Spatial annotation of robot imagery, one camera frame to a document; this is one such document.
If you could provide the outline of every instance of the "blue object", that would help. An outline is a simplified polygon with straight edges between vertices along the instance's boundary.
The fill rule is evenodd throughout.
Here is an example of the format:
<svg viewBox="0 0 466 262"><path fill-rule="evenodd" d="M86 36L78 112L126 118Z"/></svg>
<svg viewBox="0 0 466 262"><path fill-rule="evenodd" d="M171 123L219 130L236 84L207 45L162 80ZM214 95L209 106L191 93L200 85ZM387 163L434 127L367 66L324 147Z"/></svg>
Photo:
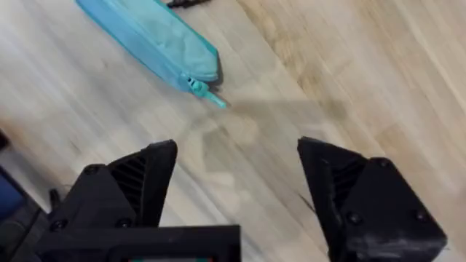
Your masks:
<svg viewBox="0 0 466 262"><path fill-rule="evenodd" d="M0 221L8 218L23 203L23 196L5 175L5 171L0 168Z"/></svg>
<svg viewBox="0 0 466 262"><path fill-rule="evenodd" d="M226 104L205 82L218 79L217 49L159 0L76 0L142 64L170 86Z"/></svg>

